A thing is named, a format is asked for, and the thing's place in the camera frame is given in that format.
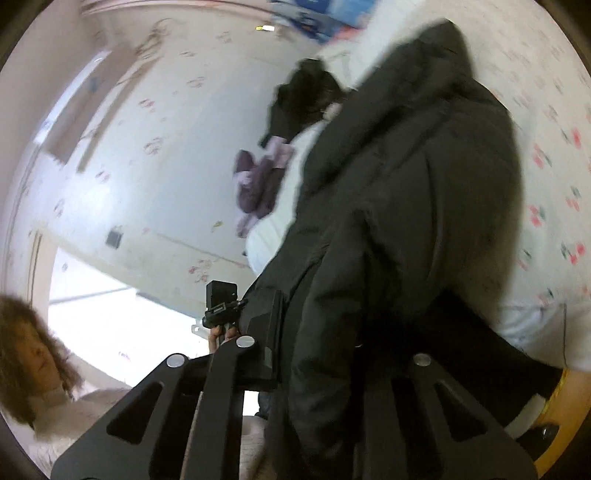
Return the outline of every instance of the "dark puffer jacket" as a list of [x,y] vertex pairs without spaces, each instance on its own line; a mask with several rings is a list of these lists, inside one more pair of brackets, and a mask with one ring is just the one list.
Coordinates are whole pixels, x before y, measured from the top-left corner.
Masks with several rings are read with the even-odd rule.
[[268,448],[280,478],[347,478],[353,353],[423,313],[506,227],[520,171],[506,109],[451,22],[397,47],[326,127],[296,219],[241,317],[285,294]]

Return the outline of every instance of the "metal bolt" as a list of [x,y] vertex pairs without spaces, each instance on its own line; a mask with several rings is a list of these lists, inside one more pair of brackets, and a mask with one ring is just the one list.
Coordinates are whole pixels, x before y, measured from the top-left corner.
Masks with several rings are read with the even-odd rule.
[[248,335],[242,336],[238,340],[236,340],[236,344],[240,348],[250,348],[255,343],[256,343],[255,339],[251,336],[248,336]]
[[184,356],[180,353],[174,353],[166,359],[166,364],[170,368],[182,367],[184,365]]
[[418,365],[420,367],[428,367],[429,365],[431,365],[431,357],[428,356],[426,353],[417,353],[413,357],[413,361],[415,365]]

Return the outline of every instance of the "person's hand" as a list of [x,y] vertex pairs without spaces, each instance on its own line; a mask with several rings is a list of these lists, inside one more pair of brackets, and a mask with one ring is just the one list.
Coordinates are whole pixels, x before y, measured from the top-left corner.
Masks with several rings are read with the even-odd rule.
[[[209,330],[209,337],[207,337],[207,341],[209,343],[209,353],[215,353],[217,351],[217,339],[222,335],[222,327],[214,327]],[[234,337],[240,336],[240,331],[236,327],[230,328],[226,332],[226,339],[224,343],[228,340],[232,340]]]

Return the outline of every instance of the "brown hair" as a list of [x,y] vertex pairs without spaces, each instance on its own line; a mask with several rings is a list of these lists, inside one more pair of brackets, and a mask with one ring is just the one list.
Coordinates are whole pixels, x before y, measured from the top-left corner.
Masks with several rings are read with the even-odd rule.
[[82,384],[82,378],[67,361],[70,352],[61,341],[50,335],[35,310],[22,300],[0,295],[0,404],[18,423],[33,425],[35,414],[28,402],[33,390],[14,348],[14,332],[19,322],[33,325],[50,351],[64,390],[70,397],[73,397],[73,390]]

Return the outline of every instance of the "person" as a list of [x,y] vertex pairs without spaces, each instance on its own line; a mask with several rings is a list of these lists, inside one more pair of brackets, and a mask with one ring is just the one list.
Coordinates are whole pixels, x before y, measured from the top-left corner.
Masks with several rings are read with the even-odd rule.
[[[217,329],[210,335],[210,353],[217,350],[220,334]],[[231,329],[226,337],[236,335]],[[129,391],[102,389],[79,396],[83,379],[69,357],[30,305],[0,294],[0,407],[33,429],[29,456],[48,477],[55,461]],[[263,434],[264,420],[243,418],[240,480],[257,473]]]

